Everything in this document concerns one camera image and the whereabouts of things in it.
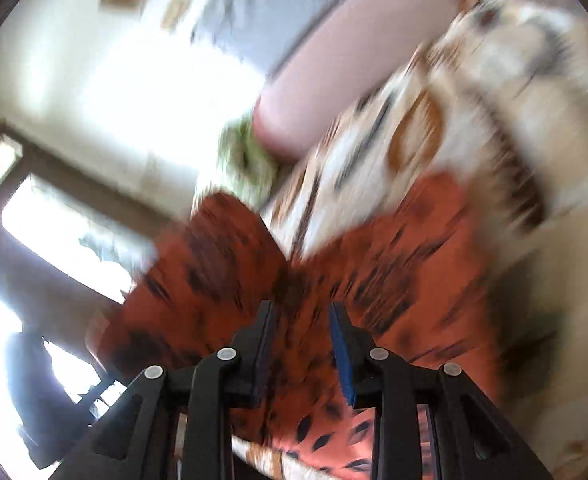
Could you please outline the stained glass wooden door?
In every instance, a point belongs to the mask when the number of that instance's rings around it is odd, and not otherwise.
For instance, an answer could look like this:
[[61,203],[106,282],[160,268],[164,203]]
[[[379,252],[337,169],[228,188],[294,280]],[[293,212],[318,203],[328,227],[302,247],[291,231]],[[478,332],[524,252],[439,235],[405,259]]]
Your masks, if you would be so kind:
[[[86,335],[115,311],[152,254],[164,214],[63,162],[0,120],[0,476],[44,479],[20,436],[6,374],[12,335],[36,333],[75,402],[108,376]],[[94,401],[102,415],[123,391]]]

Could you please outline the beige leaf-pattern bedspread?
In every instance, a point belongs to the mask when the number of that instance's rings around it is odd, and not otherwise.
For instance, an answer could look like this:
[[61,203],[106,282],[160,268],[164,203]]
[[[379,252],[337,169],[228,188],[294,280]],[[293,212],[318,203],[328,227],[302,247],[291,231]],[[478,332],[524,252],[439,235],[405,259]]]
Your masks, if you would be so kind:
[[556,478],[586,478],[588,18],[466,0],[333,119],[262,216],[303,259],[439,172],[475,219],[508,413]]

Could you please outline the pink cylindrical bolster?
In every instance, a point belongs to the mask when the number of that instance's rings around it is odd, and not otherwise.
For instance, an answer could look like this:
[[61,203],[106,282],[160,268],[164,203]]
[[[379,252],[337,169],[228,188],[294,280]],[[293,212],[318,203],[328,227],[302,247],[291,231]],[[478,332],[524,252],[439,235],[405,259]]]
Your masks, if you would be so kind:
[[466,0],[345,0],[270,80],[253,113],[267,152],[302,158],[350,104],[446,32]]

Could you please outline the green white checkered pillow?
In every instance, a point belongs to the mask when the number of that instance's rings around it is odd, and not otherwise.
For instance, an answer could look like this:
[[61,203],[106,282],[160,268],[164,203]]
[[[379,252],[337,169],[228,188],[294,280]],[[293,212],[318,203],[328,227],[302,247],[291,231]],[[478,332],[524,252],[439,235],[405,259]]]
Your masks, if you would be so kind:
[[256,139],[251,114],[226,125],[217,155],[221,185],[246,206],[262,206],[277,181],[279,164]]

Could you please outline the grey pillow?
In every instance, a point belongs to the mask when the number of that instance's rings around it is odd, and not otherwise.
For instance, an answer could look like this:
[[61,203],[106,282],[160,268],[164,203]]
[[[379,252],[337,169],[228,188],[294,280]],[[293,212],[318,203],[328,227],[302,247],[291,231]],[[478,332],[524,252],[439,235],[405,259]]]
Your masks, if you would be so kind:
[[207,41],[271,76],[343,1],[208,0],[192,39]]

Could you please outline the orange black floral blouse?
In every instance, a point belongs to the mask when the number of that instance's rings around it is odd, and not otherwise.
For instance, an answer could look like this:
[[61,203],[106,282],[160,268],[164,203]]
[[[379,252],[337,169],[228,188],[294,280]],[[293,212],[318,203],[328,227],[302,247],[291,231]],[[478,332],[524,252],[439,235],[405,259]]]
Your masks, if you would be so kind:
[[125,380],[145,367],[183,368],[226,346],[263,301],[277,310],[264,402],[236,410],[234,433],[340,479],[370,474],[373,414],[341,393],[329,309],[406,361],[459,363],[500,393],[484,266],[464,188],[451,174],[421,178],[383,214],[315,254],[286,258],[265,223],[217,193],[172,229],[126,301],[88,333],[88,346]]

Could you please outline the beige wall switch plate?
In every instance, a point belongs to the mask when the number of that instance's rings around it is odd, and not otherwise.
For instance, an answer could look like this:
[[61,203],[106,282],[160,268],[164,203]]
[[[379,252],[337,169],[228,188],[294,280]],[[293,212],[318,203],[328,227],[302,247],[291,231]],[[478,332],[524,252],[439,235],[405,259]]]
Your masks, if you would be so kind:
[[177,28],[188,12],[192,0],[170,0],[162,19],[162,29],[171,32]]

